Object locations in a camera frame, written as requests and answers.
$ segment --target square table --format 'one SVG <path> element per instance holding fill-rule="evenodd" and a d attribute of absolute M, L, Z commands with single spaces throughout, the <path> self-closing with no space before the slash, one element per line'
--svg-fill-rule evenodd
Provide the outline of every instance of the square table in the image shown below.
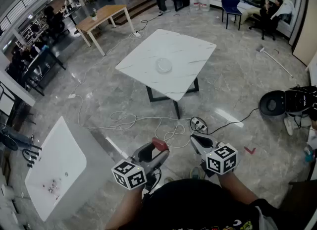
<path fill-rule="evenodd" d="M 197 75 L 215 48 L 213 43 L 158 29 L 126 56 L 116 69 L 145 84 L 150 102 L 172 99 L 180 119 L 177 102 L 185 93 L 199 91 Z M 158 72 L 160 58 L 165 58 L 172 67 L 169 72 Z M 188 90 L 193 82 L 195 88 Z M 165 97 L 154 98 L 152 89 Z"/>
<path fill-rule="evenodd" d="M 94 35 L 91 33 L 92 30 L 94 30 L 97 26 L 99 26 L 101 23 L 104 23 L 106 20 L 110 19 L 112 25 L 116 27 L 114 20 L 112 16 L 116 15 L 117 13 L 124 11 L 125 16 L 127 17 L 127 20 L 129 22 L 130 28 L 132 33 L 135 33 L 132 21 L 130 19 L 127 6 L 125 4 L 120 5 L 106 5 L 99 10 L 97 10 L 97 20 L 93 20 L 90 16 L 85 18 L 83 21 L 81 21 L 79 24 L 76 25 L 77 30 L 79 31 L 80 35 L 84 38 L 87 45 L 90 47 L 89 41 L 86 39 L 85 35 L 82 31 L 85 31 L 88 33 L 90 38 L 95 43 L 97 49 L 100 51 L 100 53 L 105 56 L 104 51 L 96 41 Z"/>

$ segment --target blue chair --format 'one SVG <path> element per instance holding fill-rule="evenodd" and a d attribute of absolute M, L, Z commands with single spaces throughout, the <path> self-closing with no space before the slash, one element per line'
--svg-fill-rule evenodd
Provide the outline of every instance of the blue chair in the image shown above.
<path fill-rule="evenodd" d="M 223 11 L 227 13 L 227 26 L 226 29 L 228 29 L 228 20 L 229 20 L 229 14 L 233 14 L 234 16 L 234 23 L 236 22 L 237 15 L 240 16 L 239 20 L 239 29 L 240 30 L 240 23 L 241 23 L 241 15 L 242 13 L 238 10 L 237 5 L 240 2 L 240 0 L 221 0 L 222 3 L 222 22 L 223 22 Z"/>

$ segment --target plastic bottle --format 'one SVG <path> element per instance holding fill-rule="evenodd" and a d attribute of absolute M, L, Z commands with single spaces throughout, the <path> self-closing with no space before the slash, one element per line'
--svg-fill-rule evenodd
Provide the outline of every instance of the plastic bottle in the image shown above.
<path fill-rule="evenodd" d="M 190 0 L 189 4 L 191 10 L 199 10 L 199 0 Z"/>
<path fill-rule="evenodd" d="M 209 11 L 210 10 L 209 0 L 200 0 L 200 8 L 202 11 Z"/>

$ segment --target white marble table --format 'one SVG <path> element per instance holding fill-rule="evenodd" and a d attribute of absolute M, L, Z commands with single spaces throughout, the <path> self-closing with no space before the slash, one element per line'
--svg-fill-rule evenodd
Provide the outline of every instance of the white marble table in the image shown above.
<path fill-rule="evenodd" d="M 180 119 L 177 102 L 185 93 L 199 91 L 197 75 L 215 48 L 213 43 L 158 29 L 126 56 L 116 69 L 145 84 L 150 102 L 172 99 Z M 160 58 L 171 64 L 169 72 L 157 71 Z M 193 82 L 195 88 L 188 90 Z M 151 89 L 166 97 L 153 98 Z"/>

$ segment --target white mop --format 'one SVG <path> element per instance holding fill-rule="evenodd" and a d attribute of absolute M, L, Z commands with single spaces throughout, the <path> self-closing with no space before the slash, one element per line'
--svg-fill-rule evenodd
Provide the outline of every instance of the white mop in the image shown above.
<path fill-rule="evenodd" d="M 260 46 L 257 48 L 257 51 L 266 53 L 266 54 L 267 54 L 270 58 L 272 58 L 279 66 L 281 66 L 291 77 L 293 77 L 293 75 L 292 75 L 291 73 L 289 73 L 288 70 L 285 69 L 283 65 L 281 65 L 277 60 L 275 60 L 274 57 L 272 57 L 270 54 L 268 54 L 268 53 L 264 50 L 263 45 L 260 45 Z"/>

